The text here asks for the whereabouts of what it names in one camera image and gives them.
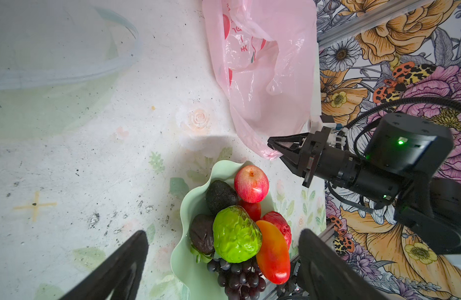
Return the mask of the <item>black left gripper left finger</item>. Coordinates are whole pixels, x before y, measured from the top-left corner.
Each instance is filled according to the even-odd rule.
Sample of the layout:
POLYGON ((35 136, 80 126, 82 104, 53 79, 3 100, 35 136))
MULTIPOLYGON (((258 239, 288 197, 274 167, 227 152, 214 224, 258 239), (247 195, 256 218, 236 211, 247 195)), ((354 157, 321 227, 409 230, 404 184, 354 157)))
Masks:
POLYGON ((145 231, 135 232, 63 300, 134 300, 144 271, 149 243, 145 231))

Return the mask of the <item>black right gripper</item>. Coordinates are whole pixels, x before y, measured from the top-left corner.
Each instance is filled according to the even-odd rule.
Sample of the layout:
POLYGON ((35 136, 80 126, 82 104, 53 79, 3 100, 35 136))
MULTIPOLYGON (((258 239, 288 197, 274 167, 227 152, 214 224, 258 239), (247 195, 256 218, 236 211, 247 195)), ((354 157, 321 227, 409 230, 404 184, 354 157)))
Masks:
POLYGON ((292 150, 301 147, 301 152, 280 150, 281 161, 296 176, 304 178, 303 186, 309 187, 318 177, 340 188, 355 184, 361 168, 360 159, 350 151, 327 145, 322 133, 300 133, 290 136, 270 137, 267 144, 273 150, 285 147, 292 150))

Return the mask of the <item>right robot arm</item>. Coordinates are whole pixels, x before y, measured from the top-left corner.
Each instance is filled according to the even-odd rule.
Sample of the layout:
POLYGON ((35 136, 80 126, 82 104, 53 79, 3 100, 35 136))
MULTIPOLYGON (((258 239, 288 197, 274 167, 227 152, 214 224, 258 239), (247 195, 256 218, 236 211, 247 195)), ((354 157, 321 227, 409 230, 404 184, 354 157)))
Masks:
POLYGON ((372 137, 362 154, 330 141, 330 129, 271 137, 268 145, 310 186, 321 178, 331 193, 344 188, 393 206, 394 220, 438 255, 461 255, 461 184, 437 178, 452 152, 451 131, 419 117, 391 113, 365 127, 372 137))

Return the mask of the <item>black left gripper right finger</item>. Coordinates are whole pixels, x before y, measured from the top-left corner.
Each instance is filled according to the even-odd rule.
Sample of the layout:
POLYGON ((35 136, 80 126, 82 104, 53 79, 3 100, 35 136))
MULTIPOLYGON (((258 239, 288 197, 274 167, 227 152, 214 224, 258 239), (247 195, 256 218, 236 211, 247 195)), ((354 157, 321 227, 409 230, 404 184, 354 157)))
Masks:
POLYGON ((297 284, 308 300, 384 300, 311 230, 299 237, 300 267, 297 284))

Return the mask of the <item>red orange mango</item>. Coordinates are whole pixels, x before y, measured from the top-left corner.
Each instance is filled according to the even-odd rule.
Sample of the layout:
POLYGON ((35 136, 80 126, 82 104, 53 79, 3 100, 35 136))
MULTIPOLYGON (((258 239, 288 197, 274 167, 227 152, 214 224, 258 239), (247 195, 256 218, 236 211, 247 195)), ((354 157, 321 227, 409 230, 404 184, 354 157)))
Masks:
POLYGON ((289 280, 291 270, 284 235, 271 222, 260 220, 256 225, 262 234, 262 246, 256 255, 260 271, 270 282, 283 285, 289 280))

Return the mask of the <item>pink plastic bag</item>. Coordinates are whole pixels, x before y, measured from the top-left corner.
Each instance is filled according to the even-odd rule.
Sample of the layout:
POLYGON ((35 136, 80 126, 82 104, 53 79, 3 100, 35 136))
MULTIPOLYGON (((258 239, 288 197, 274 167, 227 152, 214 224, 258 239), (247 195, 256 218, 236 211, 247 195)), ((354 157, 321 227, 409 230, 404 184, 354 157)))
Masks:
POLYGON ((267 160, 273 136, 301 133, 322 113, 313 1, 203 1, 215 78, 240 140, 267 160))

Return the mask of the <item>red pink apple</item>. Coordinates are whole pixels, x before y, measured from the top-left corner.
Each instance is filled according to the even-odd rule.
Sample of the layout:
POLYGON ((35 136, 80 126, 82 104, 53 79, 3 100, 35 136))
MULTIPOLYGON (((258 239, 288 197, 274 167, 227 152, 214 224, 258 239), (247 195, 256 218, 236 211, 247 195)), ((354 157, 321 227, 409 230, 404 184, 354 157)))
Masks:
POLYGON ((269 193, 269 179, 257 166, 244 166, 234 177, 238 196, 247 203, 260 203, 269 193))

